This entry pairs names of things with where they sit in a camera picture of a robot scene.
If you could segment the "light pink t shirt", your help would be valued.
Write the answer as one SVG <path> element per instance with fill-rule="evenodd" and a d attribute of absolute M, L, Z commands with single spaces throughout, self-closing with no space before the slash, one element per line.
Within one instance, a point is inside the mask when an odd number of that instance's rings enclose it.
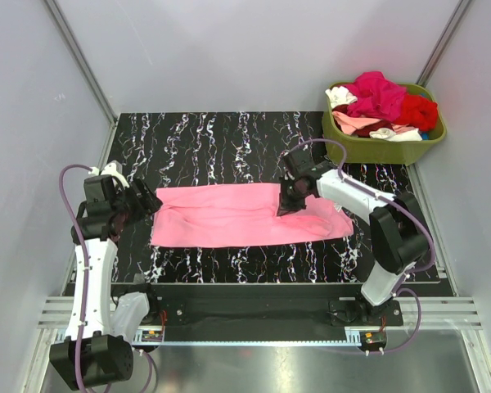
<path fill-rule="evenodd" d="M 306 208 L 278 216 L 276 183 L 158 188 L 151 245 L 162 247 L 278 246 L 349 237 L 354 226 L 332 201 L 309 196 Z"/>

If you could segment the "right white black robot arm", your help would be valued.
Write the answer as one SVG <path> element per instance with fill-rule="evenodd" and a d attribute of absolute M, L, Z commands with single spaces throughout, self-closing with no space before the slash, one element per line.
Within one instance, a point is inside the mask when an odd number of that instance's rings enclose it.
<path fill-rule="evenodd" d="M 411 193 L 396 196 L 368 187 L 327 160 L 314 163 L 306 151 L 290 151 L 282 161 L 279 216 L 304 210 L 305 199 L 314 196 L 339 204 L 369 225 L 375 263 L 354 307 L 360 322 L 376 323 L 407 274 L 434 252 L 417 199 Z"/>

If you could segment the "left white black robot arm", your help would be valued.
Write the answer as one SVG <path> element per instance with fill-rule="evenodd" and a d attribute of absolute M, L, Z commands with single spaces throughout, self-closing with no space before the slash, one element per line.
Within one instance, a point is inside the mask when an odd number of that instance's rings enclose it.
<path fill-rule="evenodd" d="M 133 374 L 133 339 L 141 323 L 160 316 L 149 285 L 138 284 L 111 302 L 111 274 L 121 233 L 151 217 L 161 200 L 139 178 L 123 182 L 101 174 L 85 179 L 71 236 L 77 262 L 74 302 L 50 363 L 73 391 L 125 382 Z"/>

